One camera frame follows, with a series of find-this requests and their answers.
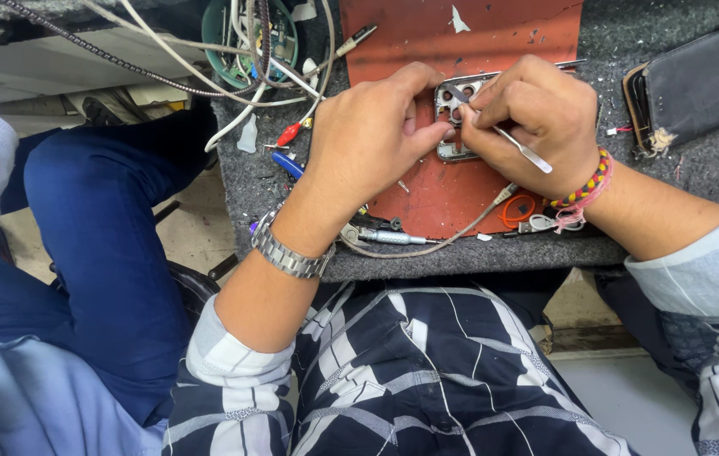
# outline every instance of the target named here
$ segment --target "orange rubber band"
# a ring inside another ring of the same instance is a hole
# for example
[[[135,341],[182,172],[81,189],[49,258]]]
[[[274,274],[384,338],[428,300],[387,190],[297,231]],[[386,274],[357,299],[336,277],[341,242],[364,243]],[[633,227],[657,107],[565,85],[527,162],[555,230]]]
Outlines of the orange rubber band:
[[[520,217],[517,218],[508,218],[506,215],[506,212],[508,211],[508,207],[511,206],[511,203],[519,200],[520,198],[528,198],[529,201],[531,201],[531,209],[528,209],[528,211],[524,214],[522,214]],[[522,222],[526,220],[528,217],[531,217],[531,214],[534,213],[534,209],[537,207],[537,202],[534,201],[534,198],[528,196],[528,195],[517,195],[513,196],[511,200],[508,200],[506,204],[503,206],[503,215],[498,215],[497,217],[503,221],[503,224],[506,225],[507,228],[511,228],[512,230],[516,228],[516,225],[511,226],[508,223],[509,222]]]

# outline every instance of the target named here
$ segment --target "orange repair mat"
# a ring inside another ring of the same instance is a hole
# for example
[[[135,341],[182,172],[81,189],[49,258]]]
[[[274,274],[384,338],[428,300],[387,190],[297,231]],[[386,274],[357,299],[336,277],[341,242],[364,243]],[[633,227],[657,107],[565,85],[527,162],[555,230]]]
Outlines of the orange repair mat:
[[[455,33],[453,5],[470,32]],[[570,0],[340,0],[343,35],[363,26],[378,28],[346,54],[348,77],[354,86],[386,78],[407,63],[425,62],[447,78],[502,71],[524,54],[551,62],[576,59],[581,3]],[[416,125],[433,122],[433,90],[416,97]],[[405,232],[431,239],[446,239],[465,228],[495,199],[508,182],[483,160],[443,161],[435,150],[417,161],[402,178],[410,190],[398,185],[368,203],[375,217],[400,217]],[[535,198],[534,213],[542,212]],[[523,198],[508,209],[515,217]],[[495,208],[475,229],[476,233],[511,231]]]

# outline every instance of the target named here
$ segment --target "hand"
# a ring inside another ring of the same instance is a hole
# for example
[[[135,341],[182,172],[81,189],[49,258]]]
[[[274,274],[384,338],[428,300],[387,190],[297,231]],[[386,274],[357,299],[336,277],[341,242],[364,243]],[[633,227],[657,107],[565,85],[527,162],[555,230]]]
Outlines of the hand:
[[[317,182],[351,214],[399,180],[454,129],[447,122],[415,127],[413,98],[445,79],[415,62],[376,82],[364,82],[317,108],[304,179]]]
[[[581,188],[598,165],[596,101],[589,84],[526,55],[461,106],[461,138],[510,181],[558,200]],[[507,119],[519,124],[510,131],[514,139],[537,152],[553,171],[540,171],[492,129]]]

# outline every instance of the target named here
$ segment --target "metal watch bracelet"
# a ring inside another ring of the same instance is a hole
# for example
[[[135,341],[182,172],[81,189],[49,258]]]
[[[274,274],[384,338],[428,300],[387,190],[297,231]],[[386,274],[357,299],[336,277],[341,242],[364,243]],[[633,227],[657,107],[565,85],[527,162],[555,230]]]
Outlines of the metal watch bracelet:
[[[279,243],[270,231],[275,216],[284,203],[278,204],[258,222],[253,231],[253,247],[258,250],[269,263],[276,268],[294,277],[312,278],[322,277],[325,265],[329,263],[334,251],[337,249],[334,243],[329,247],[328,252],[318,258],[303,256],[292,249]]]

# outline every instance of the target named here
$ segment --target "gray carpet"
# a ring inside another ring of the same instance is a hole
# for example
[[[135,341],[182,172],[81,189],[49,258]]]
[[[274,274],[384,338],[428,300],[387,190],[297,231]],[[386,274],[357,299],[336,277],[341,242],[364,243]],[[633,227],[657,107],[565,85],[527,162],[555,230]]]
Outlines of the gray carpet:
[[[173,3],[172,0],[142,0],[138,5]],[[333,0],[334,17],[338,21],[337,1]],[[86,15],[74,0],[44,0],[26,3],[30,8],[48,11],[51,16],[66,14],[68,19]],[[7,19],[8,11],[0,6],[0,19]],[[581,18],[578,57],[588,58],[578,71],[594,88],[605,104],[598,129],[598,141],[613,156],[638,171],[662,179],[688,192],[719,202],[719,130],[670,151],[669,157],[635,160],[632,133],[606,136],[608,128],[629,123],[629,114],[621,92],[623,74],[639,63],[678,47],[691,39],[708,33],[719,25],[719,0],[586,0]],[[304,57],[320,61],[324,52],[327,27],[323,11],[304,23],[301,45]],[[343,42],[339,23],[338,45]],[[345,63],[335,63],[329,85],[333,95],[348,88]],[[227,101],[214,103],[214,110],[223,127],[242,109]],[[287,106],[259,109],[258,144],[272,144],[286,125],[299,119],[308,106]],[[283,200],[287,192],[287,175],[268,154],[247,154],[235,148],[241,127],[234,129],[220,142],[219,157],[227,189],[227,205],[235,232],[237,253],[243,257],[249,251],[249,223],[260,217],[274,203]],[[306,161],[309,131],[302,131],[294,142],[297,160]],[[675,167],[683,157],[679,179]],[[401,252],[402,247],[376,247],[378,252]],[[597,231],[579,233],[541,233],[518,238],[495,236],[488,242],[460,239],[439,252],[407,260],[372,260],[341,251],[326,270],[324,280],[337,282],[349,279],[376,277],[422,277],[462,272],[544,269],[562,266],[595,266],[620,263],[626,252]]]

